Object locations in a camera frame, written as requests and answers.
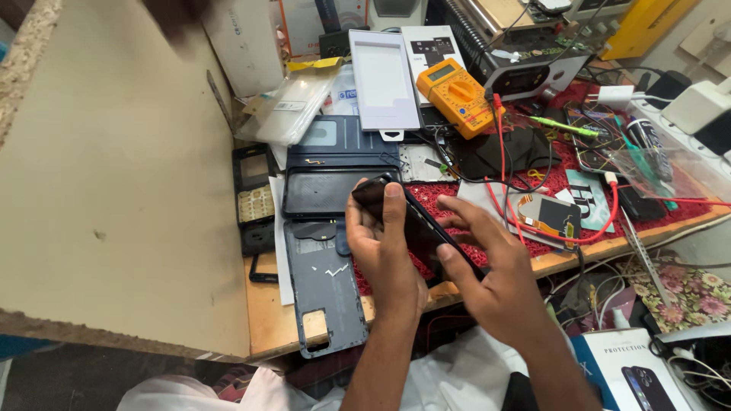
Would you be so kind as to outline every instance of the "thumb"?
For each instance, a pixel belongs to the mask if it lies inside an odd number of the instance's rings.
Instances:
[[[482,284],[477,281],[474,272],[464,257],[451,245],[442,244],[436,248],[436,255],[442,262],[444,270],[455,283],[465,301],[476,298],[482,290]]]
[[[404,222],[406,221],[406,196],[399,183],[388,183],[383,191],[383,241],[390,249],[406,248]]]

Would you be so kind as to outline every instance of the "yellow box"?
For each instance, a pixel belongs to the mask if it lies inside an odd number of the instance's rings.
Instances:
[[[460,66],[447,59],[419,74],[416,87],[432,102],[457,131],[469,140],[493,125],[485,89]],[[500,107],[499,115],[505,113]]]
[[[636,0],[617,34],[607,40],[602,60],[639,57],[699,0]]]

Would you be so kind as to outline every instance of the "green screwdriver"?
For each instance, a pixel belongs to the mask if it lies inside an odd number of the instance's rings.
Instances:
[[[528,117],[531,120],[533,120],[537,123],[541,123],[545,126],[555,127],[557,129],[564,129],[564,130],[567,130],[570,132],[574,132],[578,135],[582,135],[587,138],[595,139],[595,138],[599,137],[599,132],[583,129],[581,127],[570,126],[568,124],[559,123],[557,121],[551,120],[550,118],[543,118],[543,117],[536,117],[536,116],[525,116],[525,117]]]

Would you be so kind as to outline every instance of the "person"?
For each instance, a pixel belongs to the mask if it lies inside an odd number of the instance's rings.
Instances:
[[[473,328],[410,361],[428,291],[406,248],[404,189],[389,183],[382,224],[352,196],[346,206],[348,245],[371,286],[376,309],[346,390],[333,388],[317,401],[259,367],[247,377],[240,404],[221,400],[191,377],[161,376],[128,391],[117,410],[500,410],[514,372],[530,375],[541,411],[601,410],[564,335],[548,317],[525,246],[471,203],[441,195],[437,206],[454,212],[439,220],[442,227],[469,231],[454,237],[483,248],[488,256],[491,271],[478,282],[456,249],[448,244],[437,249],[467,311],[484,331]]]
[[[465,200],[440,195],[436,204],[455,213],[438,220],[443,228],[470,232],[455,240],[485,250],[491,271],[481,282],[454,247],[442,244],[437,254],[470,315],[525,360],[541,411],[601,410],[546,312],[528,249],[487,212]],[[406,249],[405,218],[406,196],[398,183],[385,187],[382,225],[352,195],[348,199],[348,245],[373,290],[376,317],[341,410],[397,410],[401,403],[414,336],[428,299],[424,280]]]

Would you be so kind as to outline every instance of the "yellow multimeter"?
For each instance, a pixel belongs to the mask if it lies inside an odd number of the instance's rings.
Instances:
[[[457,131],[467,140],[495,121],[485,100],[485,89],[455,59],[446,59],[421,72],[416,87],[447,120],[457,124]],[[499,116],[505,113],[505,108],[499,110]]]

